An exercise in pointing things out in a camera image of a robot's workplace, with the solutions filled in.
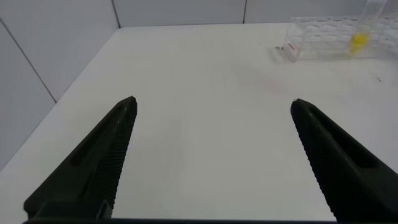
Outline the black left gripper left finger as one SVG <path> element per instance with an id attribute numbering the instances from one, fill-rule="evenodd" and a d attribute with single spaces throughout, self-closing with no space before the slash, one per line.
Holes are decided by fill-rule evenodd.
<path id="1" fill-rule="evenodd" d="M 137 101 L 117 103 L 24 202 L 30 220 L 111 218 Z"/>

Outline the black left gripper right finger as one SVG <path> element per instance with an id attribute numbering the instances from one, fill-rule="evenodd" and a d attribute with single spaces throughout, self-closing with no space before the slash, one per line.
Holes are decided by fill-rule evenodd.
<path id="1" fill-rule="evenodd" d="M 325 200 L 339 222 L 396 222 L 397 173 L 315 105 L 290 113 Z"/>

